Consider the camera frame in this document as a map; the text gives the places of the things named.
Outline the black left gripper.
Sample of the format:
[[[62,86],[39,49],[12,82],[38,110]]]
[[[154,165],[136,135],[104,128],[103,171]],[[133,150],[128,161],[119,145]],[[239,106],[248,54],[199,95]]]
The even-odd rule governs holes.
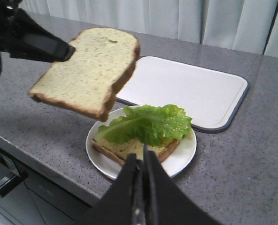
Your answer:
[[[19,7],[21,0],[0,0],[0,52],[10,57],[43,62],[67,61],[75,47],[38,25]],[[3,38],[9,30],[9,43]]]

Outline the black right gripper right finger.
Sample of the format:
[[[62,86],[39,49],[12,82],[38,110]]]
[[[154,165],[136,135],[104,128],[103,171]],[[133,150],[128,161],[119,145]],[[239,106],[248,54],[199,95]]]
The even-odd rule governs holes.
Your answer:
[[[218,225],[167,175],[156,154],[143,147],[143,190],[147,225]]]

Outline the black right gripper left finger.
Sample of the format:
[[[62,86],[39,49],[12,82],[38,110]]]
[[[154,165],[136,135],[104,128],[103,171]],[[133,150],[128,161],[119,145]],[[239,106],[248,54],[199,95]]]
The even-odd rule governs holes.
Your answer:
[[[77,225],[141,224],[141,161],[128,155],[117,179],[106,194],[86,211]]]

